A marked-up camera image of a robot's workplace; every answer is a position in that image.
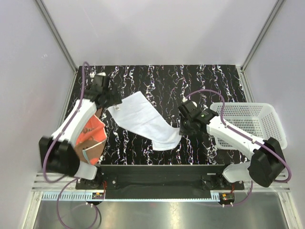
white backdrop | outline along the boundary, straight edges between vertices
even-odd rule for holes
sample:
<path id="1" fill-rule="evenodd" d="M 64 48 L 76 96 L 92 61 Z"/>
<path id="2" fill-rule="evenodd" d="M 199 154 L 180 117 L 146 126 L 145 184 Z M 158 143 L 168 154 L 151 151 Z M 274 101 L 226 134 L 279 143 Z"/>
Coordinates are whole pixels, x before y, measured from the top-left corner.
<path id="1" fill-rule="evenodd" d="M 270 103 L 287 137 L 284 151 L 293 172 L 289 182 L 305 226 L 305 1 L 289 0 L 277 15 L 246 69 L 256 102 Z"/>
<path id="2" fill-rule="evenodd" d="M 275 2 L 44 0 L 77 65 L 241 65 Z"/>
<path id="3" fill-rule="evenodd" d="M 17 229 L 73 71 L 33 0 L 0 1 L 0 228 Z"/>

marble tabletop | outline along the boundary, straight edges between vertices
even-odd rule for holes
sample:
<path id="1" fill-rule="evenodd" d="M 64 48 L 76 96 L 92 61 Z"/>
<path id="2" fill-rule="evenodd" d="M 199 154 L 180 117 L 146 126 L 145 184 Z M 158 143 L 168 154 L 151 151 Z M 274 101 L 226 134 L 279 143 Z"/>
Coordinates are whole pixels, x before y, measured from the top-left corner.
<path id="1" fill-rule="evenodd" d="M 220 92 L 226 102 L 246 102 L 235 65 L 136 65 L 91 66 L 96 73 L 105 72 L 118 85 L 122 98 L 141 91 L 168 124 L 179 126 L 178 106 L 189 93 L 199 89 Z M 86 85 L 90 82 L 86 68 Z M 80 96 L 81 67 L 72 90 L 66 116 Z M 199 107 L 219 102 L 210 93 L 192 96 Z M 247 160 L 239 151 L 217 149 L 207 134 L 183 136 L 175 149 L 153 151 L 152 142 L 124 130 L 108 111 L 101 120 L 106 125 L 107 144 L 100 158 L 106 165 L 205 165 L 240 163 Z"/>

white laundry basket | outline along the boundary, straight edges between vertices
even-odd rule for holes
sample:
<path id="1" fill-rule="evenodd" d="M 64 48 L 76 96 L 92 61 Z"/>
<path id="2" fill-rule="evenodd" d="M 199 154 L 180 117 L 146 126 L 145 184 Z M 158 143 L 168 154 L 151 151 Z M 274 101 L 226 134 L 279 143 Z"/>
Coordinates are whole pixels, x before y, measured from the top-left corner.
<path id="1" fill-rule="evenodd" d="M 213 103 L 211 110 L 220 115 L 223 103 Z M 264 139 L 273 137 L 279 141 L 281 148 L 287 147 L 286 136 L 275 112 L 270 104 L 262 103 L 225 103 L 224 119 L 238 128 Z M 234 149 L 220 138 L 215 138 L 219 149 Z"/>

metal floor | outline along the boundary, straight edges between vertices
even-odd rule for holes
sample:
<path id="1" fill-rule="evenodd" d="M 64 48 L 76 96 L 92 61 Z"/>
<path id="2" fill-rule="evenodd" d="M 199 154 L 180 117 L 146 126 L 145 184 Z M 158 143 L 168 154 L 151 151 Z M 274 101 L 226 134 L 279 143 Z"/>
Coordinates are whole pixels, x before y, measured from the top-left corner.
<path id="1" fill-rule="evenodd" d="M 245 193 L 236 194 L 236 202 Z M 71 228 L 87 228 L 95 218 L 94 209 L 83 206 L 71 212 L 81 202 L 61 201 L 60 214 Z M 207 207 L 195 202 L 103 202 L 102 214 L 93 228 L 101 229 L 287 229 L 280 199 L 276 193 L 253 193 L 241 206 L 233 208 Z M 58 229 L 56 201 L 42 201 L 35 229 Z"/>

white towel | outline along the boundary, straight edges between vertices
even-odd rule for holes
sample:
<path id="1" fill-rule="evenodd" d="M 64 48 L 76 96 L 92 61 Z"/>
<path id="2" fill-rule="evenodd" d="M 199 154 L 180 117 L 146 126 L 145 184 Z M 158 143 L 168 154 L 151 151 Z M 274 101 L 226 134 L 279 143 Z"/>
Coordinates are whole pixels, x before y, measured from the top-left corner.
<path id="1" fill-rule="evenodd" d="M 141 92 L 124 99 L 108 111 L 117 125 L 152 140 L 152 149 L 174 149 L 181 140 L 179 128 L 171 127 Z"/>

